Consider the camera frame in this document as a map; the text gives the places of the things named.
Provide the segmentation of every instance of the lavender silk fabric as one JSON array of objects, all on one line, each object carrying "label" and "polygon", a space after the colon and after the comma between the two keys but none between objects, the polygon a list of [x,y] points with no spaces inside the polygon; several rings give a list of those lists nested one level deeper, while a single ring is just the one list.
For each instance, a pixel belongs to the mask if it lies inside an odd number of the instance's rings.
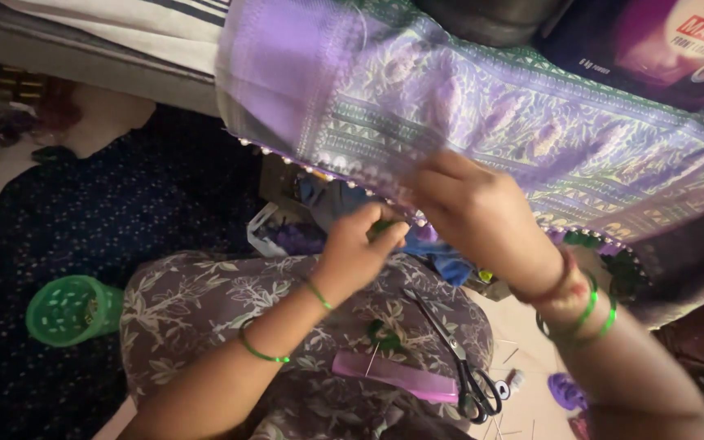
[{"label": "lavender silk fabric", "polygon": [[619,240],[704,212],[704,114],[444,32],[408,0],[233,2],[220,113],[234,134],[398,199],[443,148],[512,174],[545,226]]}]

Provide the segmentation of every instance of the purple packaging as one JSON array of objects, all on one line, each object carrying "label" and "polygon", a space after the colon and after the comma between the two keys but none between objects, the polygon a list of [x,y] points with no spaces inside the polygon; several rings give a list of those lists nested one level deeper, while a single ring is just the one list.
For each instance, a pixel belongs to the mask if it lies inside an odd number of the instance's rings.
[{"label": "purple packaging", "polygon": [[576,0],[537,45],[574,74],[689,111],[704,106],[704,0]]}]

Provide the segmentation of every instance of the white bedsheet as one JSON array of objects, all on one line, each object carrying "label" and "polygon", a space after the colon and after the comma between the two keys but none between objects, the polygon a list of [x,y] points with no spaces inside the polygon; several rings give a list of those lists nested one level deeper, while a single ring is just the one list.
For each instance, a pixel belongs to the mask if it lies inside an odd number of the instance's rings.
[{"label": "white bedsheet", "polygon": [[213,75],[217,41],[231,1],[0,0],[0,3]]}]

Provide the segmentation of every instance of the hand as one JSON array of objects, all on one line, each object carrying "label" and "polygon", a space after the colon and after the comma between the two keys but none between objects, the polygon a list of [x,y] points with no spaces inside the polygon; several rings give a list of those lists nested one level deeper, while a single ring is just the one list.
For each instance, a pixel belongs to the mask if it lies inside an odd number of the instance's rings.
[{"label": "hand", "polygon": [[441,238],[519,290],[519,299],[534,299],[561,280],[561,254],[509,175],[442,151],[405,184]]},{"label": "hand", "polygon": [[369,243],[366,233],[378,220],[397,220],[387,205],[369,203],[341,217],[333,225],[325,250],[311,274],[327,302],[334,307],[371,283],[385,264],[389,253],[406,244],[409,225],[398,222],[383,230]]}]

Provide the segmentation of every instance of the scissors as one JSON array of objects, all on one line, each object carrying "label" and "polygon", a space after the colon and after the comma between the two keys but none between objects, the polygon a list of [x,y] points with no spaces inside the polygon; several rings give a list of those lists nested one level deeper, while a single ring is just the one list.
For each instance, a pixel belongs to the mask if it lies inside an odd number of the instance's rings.
[{"label": "scissors", "polygon": [[[455,357],[455,364],[458,367],[458,383],[460,384],[460,392],[458,393],[458,412],[462,416],[469,419],[476,425],[485,423],[488,416],[495,416],[502,411],[502,400],[507,400],[510,395],[509,385],[504,381],[494,382],[490,376],[483,370],[466,360],[466,351],[463,349],[458,340],[450,333],[442,322],[436,318],[436,315],[431,312],[425,300],[415,292],[403,289],[404,294],[415,301],[422,310],[423,315],[428,318],[428,321],[436,329],[436,332],[442,336],[442,341],[447,345]],[[487,395],[483,392],[483,388],[477,384],[472,372],[477,373],[485,381],[485,388],[490,390],[492,395]],[[493,398],[496,403],[496,408],[491,405],[489,398]],[[474,405],[476,415],[470,414],[469,409]]]}]

